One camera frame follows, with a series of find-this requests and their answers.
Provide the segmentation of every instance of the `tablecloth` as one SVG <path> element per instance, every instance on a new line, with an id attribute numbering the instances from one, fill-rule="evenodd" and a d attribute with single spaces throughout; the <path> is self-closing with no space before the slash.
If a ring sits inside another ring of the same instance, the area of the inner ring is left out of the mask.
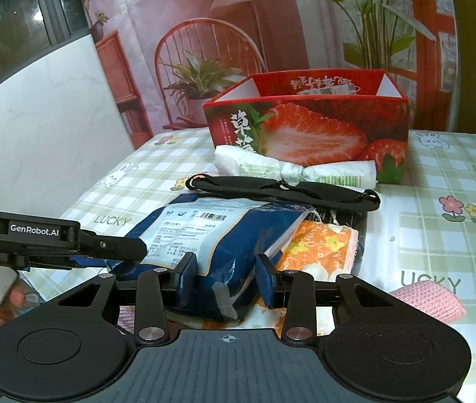
<path id="1" fill-rule="evenodd" d="M 123 236 L 157 207 L 185 189 L 185 180 L 215 170 L 207 129 L 157 135 L 87 191 L 63 218 L 98 234 Z M 473 356 L 459 398 L 476 402 L 476 135 L 411 131 L 404 184 L 378 185 L 396 213 L 397 265 L 378 256 L 370 282 L 393 290 L 434 280 L 453 291 L 467 315 L 453 324 Z M 100 269 L 33 269 L 28 278 L 49 299 L 88 280 Z"/>

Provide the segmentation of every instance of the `crosshair mark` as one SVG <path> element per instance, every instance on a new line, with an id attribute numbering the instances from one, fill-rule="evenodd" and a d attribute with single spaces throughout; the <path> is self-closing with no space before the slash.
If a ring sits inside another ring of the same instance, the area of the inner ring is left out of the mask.
<path id="1" fill-rule="evenodd" d="M 226 342 L 227 344 L 230 344 L 230 343 L 232 343 L 232 342 L 234 342 L 238 339 L 239 338 L 237 338 L 236 336 L 231 335 L 230 333 L 228 335 L 225 335 L 222 338 L 220 338 L 220 340 L 222 340 L 223 342 Z"/>

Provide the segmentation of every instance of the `orange floral packet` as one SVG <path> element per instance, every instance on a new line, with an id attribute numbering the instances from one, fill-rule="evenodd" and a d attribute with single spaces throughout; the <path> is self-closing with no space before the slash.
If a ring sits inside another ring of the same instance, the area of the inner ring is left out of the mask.
<path id="1" fill-rule="evenodd" d="M 356 250 L 356 230 L 303 221 L 276 268 L 306 271 L 315 276 L 315 280 L 331 281 L 337 274 L 351 271 Z"/>
<path id="2" fill-rule="evenodd" d="M 349 273 L 352 269 L 357 235 L 356 230 L 347 226 L 303 221 L 275 267 L 279 271 L 305 271 L 319 281 L 335 281 L 338 274 Z M 240 324 L 184 320 L 178 316 L 175 319 L 202 329 L 274 328 L 280 337 L 285 312 L 285 309 L 268 309 L 260 298 Z M 327 335 L 333 330 L 331 308 L 317 307 L 316 320 L 318 335 Z"/>

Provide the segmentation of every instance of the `flower print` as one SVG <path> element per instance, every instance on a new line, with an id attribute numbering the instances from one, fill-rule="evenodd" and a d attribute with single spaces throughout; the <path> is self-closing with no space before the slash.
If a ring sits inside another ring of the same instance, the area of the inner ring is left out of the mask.
<path id="1" fill-rule="evenodd" d="M 178 179 L 174 186 L 171 188 L 171 191 L 181 191 L 186 187 L 186 181 L 189 177 L 185 177 L 183 179 Z"/>
<path id="2" fill-rule="evenodd" d="M 462 208 L 464 203 L 454 198 L 450 195 L 447 197 L 440 197 L 439 202 L 443 205 L 443 210 L 448 213 L 454 213 L 460 215 L 462 213 Z"/>
<path id="3" fill-rule="evenodd" d="M 471 218 L 476 218 L 476 205 L 469 203 L 465 207 L 465 210 L 468 211 Z"/>
<path id="4" fill-rule="evenodd" d="M 155 142 L 154 145 L 165 144 L 167 141 L 172 140 L 172 138 L 173 138 L 172 136 L 164 136 L 164 137 L 160 138 L 158 142 Z"/>
<path id="5" fill-rule="evenodd" d="M 338 240 L 337 235 L 326 236 L 324 244 L 334 253 L 338 252 L 342 247 L 344 247 L 344 242 Z"/>
<path id="6" fill-rule="evenodd" d="M 308 252 L 309 248 L 305 245 L 305 242 L 301 240 L 300 242 L 292 242 L 288 247 L 288 252 L 291 255 L 296 255 L 297 253 Z"/>

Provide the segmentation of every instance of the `black strap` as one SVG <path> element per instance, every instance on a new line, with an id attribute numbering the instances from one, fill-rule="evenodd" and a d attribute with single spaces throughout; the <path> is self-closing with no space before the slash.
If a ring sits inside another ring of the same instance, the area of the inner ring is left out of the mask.
<path id="1" fill-rule="evenodd" d="M 284 180 L 198 174 L 189 178 L 186 186 L 223 198 L 275 199 L 351 212 L 372 212 L 380 207 L 380 197 L 371 189 L 358 192 L 342 186 L 308 181 L 291 186 Z"/>

